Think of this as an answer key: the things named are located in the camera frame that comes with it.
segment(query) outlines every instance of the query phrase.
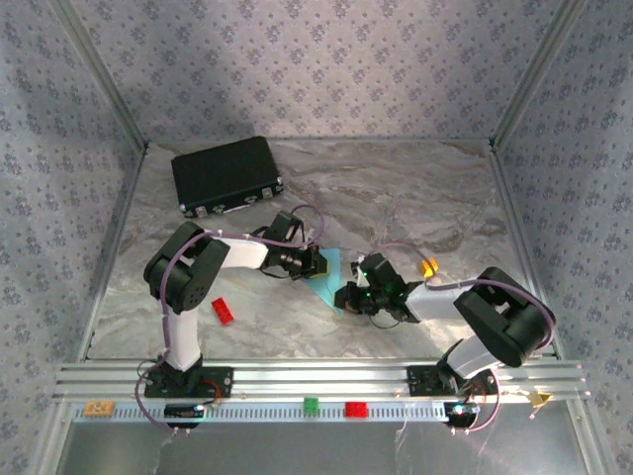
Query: black case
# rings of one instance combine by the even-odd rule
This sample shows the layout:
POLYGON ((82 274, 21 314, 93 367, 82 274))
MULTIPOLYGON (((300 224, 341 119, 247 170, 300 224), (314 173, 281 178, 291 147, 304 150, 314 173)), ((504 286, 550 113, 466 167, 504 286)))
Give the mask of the black case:
POLYGON ((284 190, 263 137, 177 156, 171 160, 171 169, 186 218, 225 213, 284 190))

